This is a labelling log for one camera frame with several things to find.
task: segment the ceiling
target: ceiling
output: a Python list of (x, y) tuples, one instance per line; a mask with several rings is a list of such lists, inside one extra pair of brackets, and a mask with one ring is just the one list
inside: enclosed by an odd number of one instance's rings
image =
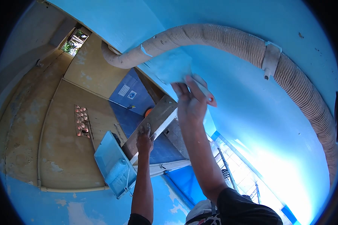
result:
[[(280, 46), (334, 114), (336, 59), (320, 24), (300, 0), (50, 2), (120, 52), (188, 23), (226, 25), (253, 34)], [(328, 195), (329, 173), (322, 146), (300, 109), (272, 77), (263, 79), (263, 70), (213, 47), (180, 47), (139, 68), (177, 99), (168, 83), (181, 80), (189, 65), (207, 81), (218, 103), (209, 107), (207, 133), (217, 130), (237, 147), (298, 221), (309, 224)]]

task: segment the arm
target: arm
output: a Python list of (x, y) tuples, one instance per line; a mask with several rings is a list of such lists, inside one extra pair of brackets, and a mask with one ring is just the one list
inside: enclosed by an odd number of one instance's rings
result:
[(193, 78), (207, 88), (206, 82), (198, 75), (187, 76), (186, 84), (173, 83), (171, 85), (179, 97), (179, 126), (195, 176), (203, 194), (212, 202), (217, 203), (220, 192), (228, 186), (215, 162), (203, 126), (203, 119), (207, 111), (207, 97)]
[(140, 128), (137, 139), (138, 173), (131, 203), (131, 213), (139, 214), (153, 223), (153, 187), (149, 173), (149, 156), (153, 150), (155, 135), (149, 138), (150, 124), (148, 123), (147, 126), (147, 130), (144, 130), (143, 126)]

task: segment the sign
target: sign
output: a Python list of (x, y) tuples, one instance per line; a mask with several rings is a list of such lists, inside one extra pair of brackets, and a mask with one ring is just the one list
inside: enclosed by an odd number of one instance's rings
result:
[(125, 94), (129, 91), (129, 89), (130, 87), (124, 84), (124, 86), (120, 89), (118, 94), (124, 97)]
[(136, 95), (137, 95), (137, 93), (136, 93), (135, 91), (132, 90), (132, 91), (129, 93), (128, 98), (133, 99)]

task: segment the hand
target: hand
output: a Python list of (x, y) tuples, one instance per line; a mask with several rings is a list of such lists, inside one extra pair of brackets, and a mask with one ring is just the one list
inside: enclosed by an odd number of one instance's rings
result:
[(150, 135), (150, 124), (147, 123), (147, 129), (145, 130), (143, 126), (140, 127), (137, 137), (137, 148), (139, 155), (147, 155), (149, 156), (151, 151), (153, 150), (153, 142), (156, 137), (156, 134), (153, 134), (151, 138)]
[(171, 86), (177, 94), (178, 120), (181, 130), (203, 126), (203, 119), (207, 111), (207, 97), (199, 89), (197, 82), (207, 88), (207, 83), (198, 75), (186, 76), (184, 83), (172, 83)]

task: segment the pipe bracket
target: pipe bracket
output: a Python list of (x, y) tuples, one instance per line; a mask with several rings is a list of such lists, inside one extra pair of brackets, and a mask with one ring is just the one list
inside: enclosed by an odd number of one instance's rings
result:
[(268, 44), (265, 50), (262, 70), (264, 70), (264, 79), (269, 80), (273, 76), (279, 62), (281, 50), (273, 44)]

